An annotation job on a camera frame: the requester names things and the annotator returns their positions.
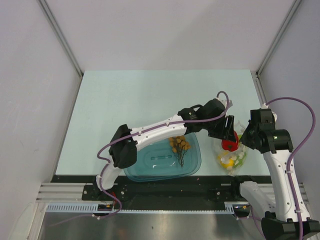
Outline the red fake food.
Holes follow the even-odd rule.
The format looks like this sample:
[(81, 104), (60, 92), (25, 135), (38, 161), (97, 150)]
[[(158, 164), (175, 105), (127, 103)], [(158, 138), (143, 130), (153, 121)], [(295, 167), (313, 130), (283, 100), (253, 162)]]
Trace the red fake food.
[(222, 140), (221, 147), (225, 151), (234, 152), (239, 148), (239, 137), (236, 131), (233, 132), (235, 141)]

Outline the yellow fake lemon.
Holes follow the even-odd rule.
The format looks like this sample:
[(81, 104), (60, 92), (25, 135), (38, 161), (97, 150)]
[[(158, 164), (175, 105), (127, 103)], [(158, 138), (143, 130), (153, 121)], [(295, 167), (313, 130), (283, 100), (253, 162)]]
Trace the yellow fake lemon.
[(217, 156), (220, 165), (225, 169), (230, 169), (234, 166), (236, 155), (233, 153), (223, 152)]

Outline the green fake food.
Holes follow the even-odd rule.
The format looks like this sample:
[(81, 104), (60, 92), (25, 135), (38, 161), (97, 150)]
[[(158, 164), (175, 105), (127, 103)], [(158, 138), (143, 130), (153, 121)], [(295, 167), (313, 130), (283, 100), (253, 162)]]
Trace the green fake food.
[(238, 149), (235, 151), (236, 160), (234, 161), (234, 167), (241, 167), (247, 157), (248, 147), (243, 145), (241, 142), (238, 144)]

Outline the clear polka dot zip bag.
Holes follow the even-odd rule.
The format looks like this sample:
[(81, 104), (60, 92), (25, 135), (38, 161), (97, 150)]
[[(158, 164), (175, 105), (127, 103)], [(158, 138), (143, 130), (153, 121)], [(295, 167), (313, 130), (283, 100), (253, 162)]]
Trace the clear polka dot zip bag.
[(212, 139), (212, 151), (218, 165), (230, 176), (239, 174), (248, 156), (248, 147), (240, 143), (245, 126), (238, 120), (234, 125), (236, 142)]

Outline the brown fake berry bunch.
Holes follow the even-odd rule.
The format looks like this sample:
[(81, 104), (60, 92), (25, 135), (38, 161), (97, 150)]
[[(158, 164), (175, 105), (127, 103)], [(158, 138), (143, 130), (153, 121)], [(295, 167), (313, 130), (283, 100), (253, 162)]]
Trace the brown fake berry bunch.
[(187, 141), (184, 135), (170, 137), (168, 138), (168, 141), (172, 152), (177, 158), (178, 164), (183, 167), (185, 164), (185, 155), (187, 151), (191, 149), (190, 143)]

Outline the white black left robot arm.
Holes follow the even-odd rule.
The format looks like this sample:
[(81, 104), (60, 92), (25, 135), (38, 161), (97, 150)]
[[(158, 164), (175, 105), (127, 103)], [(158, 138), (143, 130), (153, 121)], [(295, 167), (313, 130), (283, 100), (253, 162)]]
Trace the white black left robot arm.
[(205, 105), (183, 108), (172, 117), (149, 126), (119, 126), (110, 143), (97, 153), (97, 158), (105, 160), (106, 165), (96, 176), (93, 194), (100, 200), (107, 199), (121, 170), (134, 165), (138, 152), (156, 142), (201, 130), (206, 130), (211, 138), (236, 141), (234, 116), (227, 114), (231, 106), (229, 99), (215, 97)]

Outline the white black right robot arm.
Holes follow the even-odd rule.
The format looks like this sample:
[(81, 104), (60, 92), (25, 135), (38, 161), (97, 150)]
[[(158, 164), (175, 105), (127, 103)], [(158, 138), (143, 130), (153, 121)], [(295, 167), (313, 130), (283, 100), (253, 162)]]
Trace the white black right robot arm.
[(254, 181), (237, 183), (231, 196), (246, 199), (261, 219), (267, 240), (305, 240), (320, 232), (320, 223), (313, 220), (302, 199), (290, 156), (294, 150), (291, 136), (285, 129), (276, 129), (271, 109), (254, 109), (240, 142), (258, 150), (267, 164), (274, 199), (269, 198)]

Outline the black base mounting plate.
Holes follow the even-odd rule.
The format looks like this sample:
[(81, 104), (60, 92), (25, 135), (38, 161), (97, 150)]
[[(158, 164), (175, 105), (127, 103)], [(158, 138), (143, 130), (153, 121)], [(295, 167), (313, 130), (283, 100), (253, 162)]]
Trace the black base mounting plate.
[(107, 192), (121, 202), (128, 202), (134, 197), (191, 197), (212, 202), (239, 202), (244, 199), (240, 195), (240, 184), (248, 181), (260, 185), (272, 183), (267, 175), (185, 176), (146, 182), (119, 176)]

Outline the teal transparent plastic container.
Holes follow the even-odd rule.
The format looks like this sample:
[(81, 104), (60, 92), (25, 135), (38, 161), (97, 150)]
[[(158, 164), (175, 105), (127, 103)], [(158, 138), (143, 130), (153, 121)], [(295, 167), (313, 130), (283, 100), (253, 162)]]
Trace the teal transparent plastic container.
[(198, 139), (194, 133), (182, 137), (190, 146), (174, 152), (169, 139), (153, 143), (137, 153), (137, 162), (124, 169), (134, 182), (150, 182), (187, 177), (196, 173), (202, 163)]

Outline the right aluminium corner post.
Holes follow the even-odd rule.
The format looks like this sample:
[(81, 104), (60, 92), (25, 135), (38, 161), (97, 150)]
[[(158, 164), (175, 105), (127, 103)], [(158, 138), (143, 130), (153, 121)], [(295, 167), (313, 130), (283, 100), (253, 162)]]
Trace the right aluminium corner post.
[(261, 63), (259, 64), (259, 67), (257, 68), (257, 70), (255, 71), (255, 74), (259, 77), (263, 70), (265, 69), (267, 63), (270, 61), (270, 59), (272, 58), (273, 54), (276, 51), (276, 48), (278, 47), (278, 45), (280, 44), (280, 41), (282, 40), (282, 38), (284, 37), (288, 27), (290, 26), (291, 22), (293, 21), (293, 18), (295, 17), (299, 7), (302, 4), (302, 0), (294, 0), (291, 7), (289, 8), (287, 14), (284, 17), (284, 20), (282, 22), (282, 24), (280, 25), (280, 28), (278, 29), (274, 39), (272, 40), (272, 43), (270, 45), (270, 47), (268, 48), (265, 56), (263, 57)]

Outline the aluminium corner post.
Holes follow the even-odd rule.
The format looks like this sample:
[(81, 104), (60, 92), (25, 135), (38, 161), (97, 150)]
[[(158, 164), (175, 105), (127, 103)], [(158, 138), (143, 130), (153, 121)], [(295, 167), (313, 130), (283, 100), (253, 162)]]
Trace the aluminium corner post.
[(282, 22), (282, 24), (280, 25), (280, 28), (278, 29), (274, 39), (272, 40), (272, 43), (270, 45), (270, 47), (268, 48), (265, 56), (263, 57), (261, 63), (259, 64), (259, 67), (257, 68), (257, 70), (255, 71), (255, 74), (259, 77), (263, 70), (265, 69), (267, 63), (270, 61), (270, 59), (272, 58), (273, 54), (276, 51), (276, 48), (278, 47), (278, 45), (280, 44), (280, 41), (282, 40), (282, 38), (284, 37), (288, 27), (290, 26), (291, 22), (293, 21), (293, 18), (295, 17), (299, 7), (302, 4), (302, 0), (294, 0), (291, 7), (289, 8), (287, 14), (284, 17), (284, 20)]
[(80, 79), (83, 78), (84, 72), (81, 70), (81, 67), (72, 51), (72, 48), (70, 47), (67, 38), (65, 37), (53, 11), (50, 8), (50, 5), (46, 0), (37, 0), (36, 1), (42, 10), (45, 18), (47, 19), (51, 29), (53, 30), (59, 44), (61, 45), (66, 57), (68, 58), (69, 62), (71, 63), (71, 66), (75, 70), (76, 74), (79, 76)]

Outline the aluminium front frame rail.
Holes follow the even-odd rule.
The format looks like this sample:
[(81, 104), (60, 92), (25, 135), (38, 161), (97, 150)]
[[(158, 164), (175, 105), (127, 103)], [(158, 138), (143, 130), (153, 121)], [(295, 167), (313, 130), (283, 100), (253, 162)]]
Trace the aluminium front frame rail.
[(208, 186), (203, 183), (195, 185), (159, 184), (159, 183), (121, 183), (115, 185), (109, 194), (96, 190), (92, 184), (43, 183), (36, 200), (39, 202), (111, 202), (117, 197), (121, 202), (130, 202), (136, 197), (152, 201), (151, 198), (177, 199), (194, 198), (212, 202), (244, 202), (245, 198), (232, 190), (228, 183)]

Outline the left aluminium corner post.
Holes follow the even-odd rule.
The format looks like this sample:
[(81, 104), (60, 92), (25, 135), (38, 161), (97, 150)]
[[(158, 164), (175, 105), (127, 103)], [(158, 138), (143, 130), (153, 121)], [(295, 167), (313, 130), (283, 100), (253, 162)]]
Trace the left aluminium corner post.
[(61, 45), (66, 57), (68, 58), (69, 62), (71, 63), (71, 66), (75, 70), (76, 74), (79, 76), (80, 79), (83, 78), (84, 72), (81, 70), (81, 67), (72, 51), (72, 48), (70, 47), (67, 38), (65, 37), (53, 11), (50, 8), (50, 5), (46, 0), (37, 0), (36, 1), (42, 10), (45, 18), (47, 19), (51, 29), (53, 30), (59, 44)]

